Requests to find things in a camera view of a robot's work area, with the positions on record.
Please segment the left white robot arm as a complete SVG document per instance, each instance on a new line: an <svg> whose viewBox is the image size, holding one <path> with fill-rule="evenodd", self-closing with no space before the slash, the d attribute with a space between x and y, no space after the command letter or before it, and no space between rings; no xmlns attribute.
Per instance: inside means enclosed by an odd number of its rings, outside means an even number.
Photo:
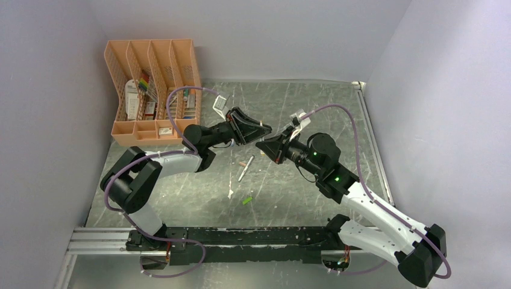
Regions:
<svg viewBox="0 0 511 289"><path fill-rule="evenodd" d="M206 127L189 125L184 130L179 151L146 152L137 146L128 148L103 177L100 188L106 200L118 205L133 225L144 232L142 241L151 250L163 248L167 227L148 203L160 178L208 169L216 154L212 147L247 145L268 134L272 128L250 118L238 107L227 112L225 120Z"/></svg>

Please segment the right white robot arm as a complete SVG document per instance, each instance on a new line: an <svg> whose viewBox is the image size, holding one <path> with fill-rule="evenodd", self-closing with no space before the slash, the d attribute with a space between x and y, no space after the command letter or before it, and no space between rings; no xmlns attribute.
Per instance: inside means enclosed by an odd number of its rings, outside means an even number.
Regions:
<svg viewBox="0 0 511 289"><path fill-rule="evenodd" d="M392 263L401 275L425 288L437 276L447 257L445 230L437 224L426 226L385 202L341 165L340 149L326 133L313 134L301 143L291 132L258 141L255 145L277 164L293 162L315 177L315 186L327 198L346 206L369 220L373 228L340 216L340 224L325 233L332 249L344 244L358 247Z"/></svg>

